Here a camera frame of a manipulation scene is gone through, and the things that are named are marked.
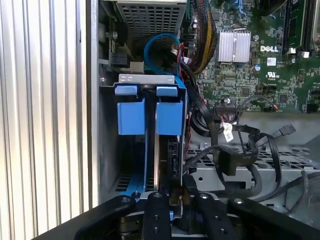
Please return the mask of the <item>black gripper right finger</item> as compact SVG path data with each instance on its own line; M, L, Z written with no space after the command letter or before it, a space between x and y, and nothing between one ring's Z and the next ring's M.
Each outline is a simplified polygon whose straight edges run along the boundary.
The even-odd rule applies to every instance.
M209 240L318 240L320 231L247 198L194 196Z

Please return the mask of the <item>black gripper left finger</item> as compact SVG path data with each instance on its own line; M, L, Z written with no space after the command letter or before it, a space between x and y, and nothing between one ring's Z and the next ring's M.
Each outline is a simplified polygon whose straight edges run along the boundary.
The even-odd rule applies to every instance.
M169 199L152 192L136 201L116 196L37 236L39 240L169 240Z

